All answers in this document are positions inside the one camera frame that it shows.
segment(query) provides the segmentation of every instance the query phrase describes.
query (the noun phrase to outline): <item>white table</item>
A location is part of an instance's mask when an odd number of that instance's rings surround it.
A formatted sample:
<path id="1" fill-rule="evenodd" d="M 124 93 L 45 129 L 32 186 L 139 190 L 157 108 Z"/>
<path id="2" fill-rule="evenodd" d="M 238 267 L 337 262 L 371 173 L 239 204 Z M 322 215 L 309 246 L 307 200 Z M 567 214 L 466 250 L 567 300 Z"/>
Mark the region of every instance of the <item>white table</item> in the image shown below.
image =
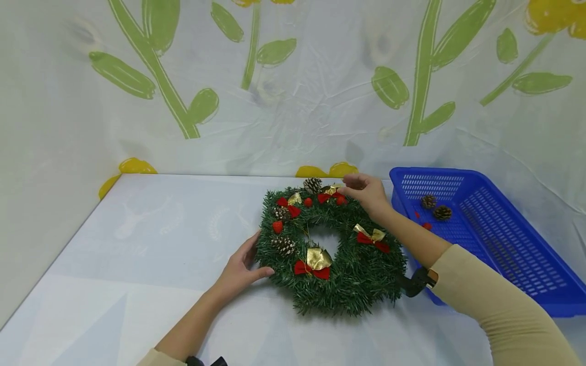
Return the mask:
<path id="1" fill-rule="evenodd" d="M 135 365 L 255 231 L 265 192 L 302 181 L 123 175 L 0 333 L 0 365 Z M 333 236 L 317 240 L 335 252 Z M 302 317 L 265 281 L 219 316 L 199 357 L 229 366 L 492 364 L 478 325 L 426 295 L 372 310 Z M 559 324 L 586 360 L 586 318 Z"/>

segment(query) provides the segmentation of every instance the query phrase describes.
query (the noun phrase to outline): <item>green artificial wreath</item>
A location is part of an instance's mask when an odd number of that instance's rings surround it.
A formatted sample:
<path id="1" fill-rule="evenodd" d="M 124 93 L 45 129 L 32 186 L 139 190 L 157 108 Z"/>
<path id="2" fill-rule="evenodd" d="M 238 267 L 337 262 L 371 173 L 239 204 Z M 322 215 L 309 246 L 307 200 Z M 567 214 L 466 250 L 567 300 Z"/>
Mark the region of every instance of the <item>green artificial wreath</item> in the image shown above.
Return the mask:
<path id="1" fill-rule="evenodd" d="M 406 258 L 397 239 L 385 233 L 376 243 L 369 241 L 372 235 L 364 240 L 356 224 L 367 235 L 384 229 L 370 220 L 358 201 L 338 193 L 336 186 L 321 188 L 317 178 L 306 180 L 304 186 L 267 193 L 257 244 L 260 265 L 272 267 L 271 280 L 291 290 L 294 308 L 300 314 L 316 310 L 358 316 L 385 297 L 400 298 L 397 277 L 405 273 Z M 325 260 L 329 256 L 307 237 L 317 225 L 334 230 L 340 240 L 331 266 L 322 268 L 324 261 L 310 258 L 317 263 L 314 271 L 307 265 L 308 250 L 314 248 L 312 256 L 321 252 Z"/>

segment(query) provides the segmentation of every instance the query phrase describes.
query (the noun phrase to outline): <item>gold bow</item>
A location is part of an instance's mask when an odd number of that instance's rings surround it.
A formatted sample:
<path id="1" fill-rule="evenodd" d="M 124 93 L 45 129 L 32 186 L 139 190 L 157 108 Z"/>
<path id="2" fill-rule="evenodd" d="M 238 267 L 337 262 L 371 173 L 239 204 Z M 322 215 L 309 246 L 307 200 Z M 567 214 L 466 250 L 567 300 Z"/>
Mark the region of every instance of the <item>gold bow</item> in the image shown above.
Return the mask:
<path id="1" fill-rule="evenodd" d="M 305 263 L 314 271 L 320 271 L 332 265 L 332 257 L 321 248 L 308 248 Z"/>
<path id="2" fill-rule="evenodd" d="M 299 192 L 295 193 L 293 196 L 289 197 L 289 199 L 287 200 L 287 204 L 289 206 L 293 206 L 295 203 L 301 203 L 301 195 L 299 194 Z"/>
<path id="3" fill-rule="evenodd" d="M 324 193 L 327 193 L 327 194 L 329 194 L 331 196 L 334 193 L 336 193 L 336 191 L 338 190 L 338 188 L 342 188 L 342 185 L 341 184 L 332 184 L 331 186 L 328 186 L 328 189 L 326 189 L 324 191 Z"/>
<path id="4" fill-rule="evenodd" d="M 366 230 L 364 230 L 364 228 L 362 226 L 360 226 L 359 224 L 356 224 L 354 226 L 354 231 L 356 232 L 361 232 L 362 234 L 364 234 L 368 239 L 372 240 L 373 243 L 377 242 L 377 241 L 382 241 L 384 236 L 386 235 L 385 233 L 383 233 L 382 231 L 380 231 L 379 229 L 373 229 L 372 231 L 372 235 L 369 235 L 368 232 L 366 232 Z"/>

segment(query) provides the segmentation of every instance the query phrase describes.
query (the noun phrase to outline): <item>beige sleeve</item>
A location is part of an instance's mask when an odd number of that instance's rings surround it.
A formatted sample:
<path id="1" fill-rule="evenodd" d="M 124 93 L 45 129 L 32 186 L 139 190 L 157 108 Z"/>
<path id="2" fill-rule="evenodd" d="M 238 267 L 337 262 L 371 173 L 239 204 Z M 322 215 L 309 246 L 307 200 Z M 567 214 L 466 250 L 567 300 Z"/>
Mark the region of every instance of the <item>beige sleeve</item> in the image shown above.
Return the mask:
<path id="1" fill-rule="evenodd" d="M 453 245 L 431 269 L 432 291 L 480 324 L 495 366 L 581 365 L 545 310 L 467 250 Z"/>
<path id="2" fill-rule="evenodd" d="M 152 348 L 137 366 L 186 366 L 186 363 Z"/>

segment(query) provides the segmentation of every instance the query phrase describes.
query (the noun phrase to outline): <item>pine cone in basket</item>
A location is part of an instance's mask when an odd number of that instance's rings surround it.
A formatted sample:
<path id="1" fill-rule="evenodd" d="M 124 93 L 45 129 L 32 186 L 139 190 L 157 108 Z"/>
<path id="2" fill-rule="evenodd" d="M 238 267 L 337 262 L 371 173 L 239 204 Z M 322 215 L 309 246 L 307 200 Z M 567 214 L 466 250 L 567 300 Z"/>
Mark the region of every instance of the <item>pine cone in basket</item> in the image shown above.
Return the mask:
<path id="1" fill-rule="evenodd" d="M 434 217 L 438 220 L 448 220 L 452 217 L 452 209 L 444 205 L 438 206 L 434 210 Z"/>
<path id="2" fill-rule="evenodd" d="M 421 199 L 421 207 L 427 208 L 429 210 L 430 208 L 435 207 L 436 202 L 437 200 L 435 199 L 434 195 L 428 194 L 426 196 L 423 196 L 423 198 Z"/>
<path id="3" fill-rule="evenodd" d="M 303 188 L 310 194 L 318 194 L 322 190 L 322 180 L 320 178 L 307 178 L 303 182 Z"/>
<path id="4" fill-rule="evenodd" d="M 282 256 L 291 255 L 295 252 L 295 243 L 287 237 L 276 237 L 271 240 L 271 243 L 279 251 Z"/>
<path id="5" fill-rule="evenodd" d="M 274 213 L 277 221 L 288 221 L 291 219 L 291 213 L 286 207 L 275 207 Z"/>

